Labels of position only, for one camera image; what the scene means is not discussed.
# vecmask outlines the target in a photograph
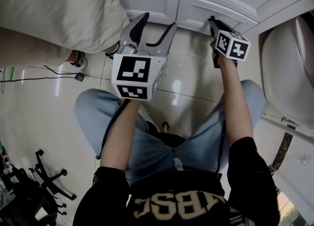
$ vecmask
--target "chair wheel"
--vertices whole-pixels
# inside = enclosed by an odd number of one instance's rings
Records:
[[[61,170],[61,174],[62,174],[63,176],[67,176],[67,175],[68,175],[68,172],[67,172],[65,169],[63,169],[63,170]]]
[[[167,132],[168,132],[168,130],[169,130],[169,124],[168,124],[167,122],[164,122],[164,123],[162,124],[162,130],[163,130],[164,133],[167,133]]]
[[[164,122],[163,124],[162,124],[162,127],[167,127],[167,130],[169,129],[169,124],[167,123],[167,122]]]
[[[37,151],[40,156],[43,156],[44,152],[42,150]]]

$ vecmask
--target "foot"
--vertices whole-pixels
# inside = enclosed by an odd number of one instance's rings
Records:
[[[122,47],[120,46],[120,41],[118,41],[116,45],[117,45],[116,49],[112,53],[110,53],[110,54],[106,53],[106,56],[109,59],[113,59],[114,54],[116,54],[116,53],[119,54],[121,52]]]
[[[156,127],[158,133],[160,133],[159,127],[153,122],[152,118],[149,117],[149,113],[147,112],[146,108],[145,108],[143,105],[141,105],[141,106],[139,107],[138,113],[139,113],[140,116],[142,116],[142,118],[143,118],[146,122],[150,122],[151,124],[153,124],[153,125]]]
[[[81,52],[81,51],[75,51],[76,56],[77,56],[77,60],[76,62],[70,62],[70,64],[72,66],[74,66],[75,68],[77,68],[77,70],[79,71],[83,71],[87,65],[88,65],[88,61],[85,57],[85,53]]]

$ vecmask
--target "wire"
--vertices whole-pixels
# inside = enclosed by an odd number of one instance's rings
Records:
[[[225,133],[226,133],[226,122],[224,121],[223,127],[222,127],[222,133],[220,138],[220,144],[219,144],[219,155],[218,155],[218,167],[216,170],[216,175],[218,176],[220,171],[220,165],[221,165],[221,157],[223,153],[224,143],[225,143]]]
[[[76,75],[76,73],[70,73],[70,74],[68,74],[68,73],[62,73],[62,74],[59,74],[59,73],[57,73],[56,71],[54,71],[54,70],[52,70],[51,68],[49,68],[49,67],[47,67],[47,66],[44,66],[45,68],[47,68],[48,70],[50,70],[51,72],[53,72],[54,74],[56,74],[56,75]]]
[[[44,78],[28,78],[28,79],[16,79],[16,80],[3,80],[3,81],[0,81],[0,82],[16,82],[16,81],[23,81],[23,80],[60,79],[60,78],[71,78],[71,79],[75,79],[75,77],[63,76],[63,77],[44,77]]]
[[[6,69],[6,67],[4,68],[4,72],[2,72],[2,71],[0,70],[0,73],[2,73],[2,75],[3,75],[3,79],[2,79],[2,83],[1,83],[1,93],[2,93],[2,94],[4,94],[4,89],[5,89],[5,84],[4,84],[5,69]]]

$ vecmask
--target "light blue jeans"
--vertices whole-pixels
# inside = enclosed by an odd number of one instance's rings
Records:
[[[253,126],[261,117],[266,100],[258,84],[251,80],[241,82]],[[81,93],[75,103],[74,114],[89,145],[99,155],[105,130],[117,109],[120,99],[99,89]],[[195,134],[173,149],[151,136],[145,120],[138,116],[132,151],[127,171],[129,184],[160,171],[175,170],[174,158],[179,158],[183,169],[215,172],[218,167],[219,145],[225,120],[224,98],[209,114],[207,121]],[[229,144],[224,142],[220,169],[228,162]]]

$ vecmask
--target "office chair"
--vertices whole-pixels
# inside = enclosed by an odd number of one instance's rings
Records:
[[[0,211],[2,225],[5,226],[55,226],[57,214],[66,215],[58,211],[59,207],[66,207],[65,204],[58,205],[54,197],[41,187],[37,181],[30,179],[24,169],[13,167],[7,178],[16,176],[18,181],[13,183],[15,198]],[[38,211],[43,208],[47,216],[39,221],[35,218]]]
[[[75,200],[77,198],[77,196],[75,194],[72,194],[71,196],[68,195],[67,193],[65,193],[63,190],[61,190],[59,187],[57,187],[53,181],[56,180],[57,178],[59,178],[60,176],[66,176],[68,174],[68,172],[63,169],[60,173],[58,173],[55,176],[49,177],[46,173],[46,170],[40,160],[40,156],[43,156],[44,152],[42,150],[39,150],[36,152],[36,158],[38,161],[38,164],[35,165],[35,171],[36,173],[40,176],[40,178],[42,178],[42,180],[44,181],[43,184],[41,184],[41,187],[43,188],[49,188],[50,191],[55,195],[57,193],[60,193],[61,195],[65,196],[66,198],[70,199],[70,200]]]

